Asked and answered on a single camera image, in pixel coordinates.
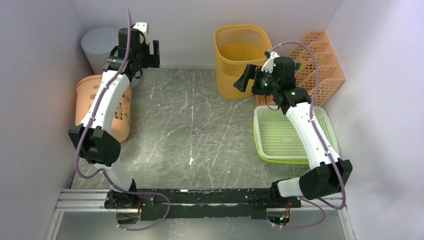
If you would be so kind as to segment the large grey plastic bucket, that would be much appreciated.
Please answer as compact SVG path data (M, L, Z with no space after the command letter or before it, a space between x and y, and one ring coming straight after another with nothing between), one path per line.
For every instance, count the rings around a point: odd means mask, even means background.
M80 45L96 75L102 75L104 64L112 49L119 43L119 29L116 27L103 26L89 30L84 34ZM136 73L129 87L135 91L144 81L142 70Z

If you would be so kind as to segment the orange plastic bucket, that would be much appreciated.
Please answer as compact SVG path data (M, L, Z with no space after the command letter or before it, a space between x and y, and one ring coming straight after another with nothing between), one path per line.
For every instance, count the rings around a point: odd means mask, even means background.
M102 80L101 75L91 75L83 78L76 86L75 125L79 125L88 113L98 92ZM124 142L130 132L132 90L128 87L117 105L111 124L111 135L120 143Z

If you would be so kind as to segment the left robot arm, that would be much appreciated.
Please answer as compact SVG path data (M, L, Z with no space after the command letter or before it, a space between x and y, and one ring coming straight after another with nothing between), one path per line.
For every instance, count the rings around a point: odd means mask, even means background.
M111 130L119 103L136 74L161 65L159 41L149 41L148 28L146 22L136 22L118 31L118 45L104 62L92 105L81 122L68 130L76 150L76 173L84 179L102 173L109 182L106 209L132 208L140 202L135 180L120 161L121 144Z

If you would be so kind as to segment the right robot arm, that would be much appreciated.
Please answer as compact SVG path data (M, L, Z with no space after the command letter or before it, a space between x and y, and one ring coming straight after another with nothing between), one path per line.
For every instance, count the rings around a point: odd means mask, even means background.
M245 92L249 80L253 80L254 95L272 96L305 147L310 170L301 177L276 182L276 190L269 197L275 207L282 207L289 197L322 200L336 193L345 197L345 186L353 170L350 160L342 159L326 139L313 110L313 101L308 92L296 84L296 70L292 58L270 57L263 66L247 64L233 84Z

